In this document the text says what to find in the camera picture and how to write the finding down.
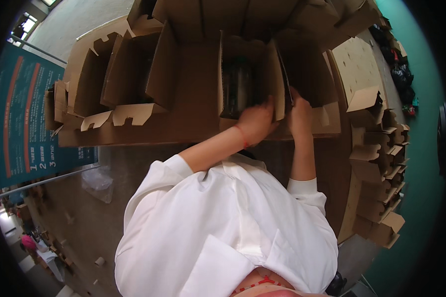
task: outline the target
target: metal pole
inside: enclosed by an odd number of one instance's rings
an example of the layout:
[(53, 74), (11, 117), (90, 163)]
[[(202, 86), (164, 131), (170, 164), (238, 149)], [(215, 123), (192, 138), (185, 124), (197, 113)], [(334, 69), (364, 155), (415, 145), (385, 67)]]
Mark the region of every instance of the metal pole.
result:
[(12, 38), (12, 39), (15, 40), (15, 41), (21, 42), (21, 43), (23, 43), (24, 45), (28, 45), (29, 47), (31, 47), (31, 48), (33, 48), (33, 49), (36, 49), (37, 51), (40, 51), (40, 52), (42, 52), (43, 54), (48, 55), (48, 56), (50, 56), (50, 57), (52, 57), (52, 58), (54, 58), (54, 59), (56, 59), (56, 60), (58, 60), (58, 61), (60, 61), (60, 62), (63, 62), (63, 63), (65, 63), (65, 64), (68, 64), (68, 62), (66, 62), (65, 60), (61, 60), (61, 59), (58, 58), (57, 56), (53, 56), (53, 55), (51, 55), (50, 53), (47, 53), (46, 51), (37, 48), (37, 47), (34, 46), (33, 44), (28, 43), (28, 42), (24, 41), (23, 39), (20, 39), (19, 37), (15, 36), (15, 35), (10, 34), (8, 37)]
[(62, 179), (62, 178), (65, 178), (65, 177), (68, 177), (68, 176), (71, 176), (71, 175), (75, 175), (77, 173), (81, 173), (81, 172), (88, 171), (88, 170), (95, 169), (95, 168), (99, 168), (99, 167), (101, 167), (101, 165), (97, 165), (97, 166), (91, 167), (91, 168), (81, 169), (81, 170), (78, 170), (78, 171), (75, 171), (75, 172), (71, 172), (71, 173), (67, 173), (67, 174), (64, 174), (64, 175), (55, 176), (55, 177), (49, 178), (49, 179), (44, 180), (44, 181), (38, 181), (38, 182), (35, 182), (35, 183), (32, 183), (32, 184), (29, 184), (27, 186), (23, 186), (23, 187), (16, 188), (14, 190), (11, 190), (11, 191), (8, 191), (8, 192), (5, 192), (5, 193), (1, 193), (0, 194), (0, 198), (3, 197), (3, 196), (6, 196), (6, 195), (10, 195), (10, 194), (15, 193), (15, 192), (20, 192), (20, 191), (23, 191), (23, 190), (26, 190), (26, 189), (29, 189), (29, 188), (32, 188), (32, 187), (39, 186), (39, 185), (47, 183), (49, 181), (56, 181), (56, 180), (59, 180), (59, 179)]

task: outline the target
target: green wall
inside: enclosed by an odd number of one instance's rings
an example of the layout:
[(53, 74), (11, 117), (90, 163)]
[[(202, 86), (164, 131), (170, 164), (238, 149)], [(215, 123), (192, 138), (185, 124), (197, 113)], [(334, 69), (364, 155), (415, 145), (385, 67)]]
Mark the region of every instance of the green wall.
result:
[(437, 124), (443, 88), (428, 42), (416, 20), (401, 0), (377, 0), (378, 7), (390, 20), (392, 32), (408, 54), (410, 70), (415, 75), (413, 90), (419, 98), (415, 119), (407, 119), (410, 142), (405, 173), (406, 195), (398, 208), (405, 219), (400, 237), (390, 249), (384, 249), (365, 276), (380, 297), (391, 296), (408, 276), (433, 228), (438, 213), (444, 181), (439, 176)]

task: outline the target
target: hand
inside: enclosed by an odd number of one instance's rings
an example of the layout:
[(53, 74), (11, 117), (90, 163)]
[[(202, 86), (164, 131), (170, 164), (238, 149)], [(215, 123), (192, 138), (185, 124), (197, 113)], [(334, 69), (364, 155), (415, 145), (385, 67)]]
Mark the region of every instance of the hand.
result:
[(272, 123), (273, 113), (274, 97), (271, 95), (263, 104), (249, 107), (241, 113), (237, 125), (249, 146), (257, 145), (276, 129), (279, 123)]
[(294, 100), (294, 106), (288, 116), (288, 126), (295, 141), (308, 135), (312, 136), (312, 107), (310, 103), (299, 95), (299, 92), (290, 87), (291, 96)]

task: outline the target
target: orange stripe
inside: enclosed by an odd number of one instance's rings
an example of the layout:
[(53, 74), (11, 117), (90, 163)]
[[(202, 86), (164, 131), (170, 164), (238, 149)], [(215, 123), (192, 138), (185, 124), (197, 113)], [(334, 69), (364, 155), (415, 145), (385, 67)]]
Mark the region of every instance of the orange stripe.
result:
[(17, 63), (15, 64), (15, 69), (13, 69), (12, 80), (10, 81), (10, 86), (8, 87), (8, 95), (6, 96), (5, 118), (3, 120), (3, 157), (5, 158), (5, 171), (7, 178), (10, 178), (12, 176), (12, 173), (10, 171), (10, 156), (8, 155), (8, 118), (10, 115), (10, 105), (12, 103), (13, 90), (15, 89), (15, 81), (17, 80), (18, 70), (20, 69), (22, 62), (23, 56), (19, 56), (17, 59)]
[(36, 77), (38, 76), (38, 71), (40, 70), (40, 63), (36, 63), (35, 70), (33, 71), (33, 76), (31, 77), (30, 88), (28, 89), (27, 106), (25, 108), (25, 124), (23, 126), (23, 151), (25, 155), (25, 170), (30, 173), (30, 157), (28, 152), (28, 126), (30, 125), (30, 106), (33, 100), (33, 91), (35, 90)]

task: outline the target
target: red string bracelet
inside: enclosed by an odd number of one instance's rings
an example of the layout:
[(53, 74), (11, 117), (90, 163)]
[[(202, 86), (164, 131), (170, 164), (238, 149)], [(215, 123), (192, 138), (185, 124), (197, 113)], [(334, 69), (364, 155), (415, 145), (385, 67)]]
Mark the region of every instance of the red string bracelet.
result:
[(244, 137), (244, 133), (243, 130), (241, 130), (241, 128), (238, 127), (238, 125), (234, 125), (236, 128), (238, 128), (238, 130), (241, 132), (241, 135), (243, 136), (243, 141), (244, 141), (244, 149), (246, 149), (249, 145), (246, 142), (246, 137)]

